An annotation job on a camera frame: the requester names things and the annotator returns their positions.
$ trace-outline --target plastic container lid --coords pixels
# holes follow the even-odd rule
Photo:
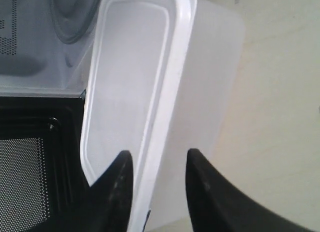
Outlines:
[[[142,231],[165,148],[196,0],[102,0],[80,158],[92,185],[129,150],[134,192],[128,231]]]

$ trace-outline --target beige wall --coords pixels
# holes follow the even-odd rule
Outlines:
[[[210,0],[246,38],[211,162],[278,214],[320,231],[320,0]],[[192,231],[182,219],[154,232]]]

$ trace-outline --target white plastic lid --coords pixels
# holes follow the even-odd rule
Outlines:
[[[128,231],[142,231],[164,151],[196,0],[102,0],[87,88],[81,164],[92,185],[133,158]]]

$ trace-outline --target perforated vent holes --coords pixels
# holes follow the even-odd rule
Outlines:
[[[0,54],[14,56],[16,53],[17,0],[0,0]]]
[[[0,232],[20,232],[50,216],[43,140],[0,140]]]

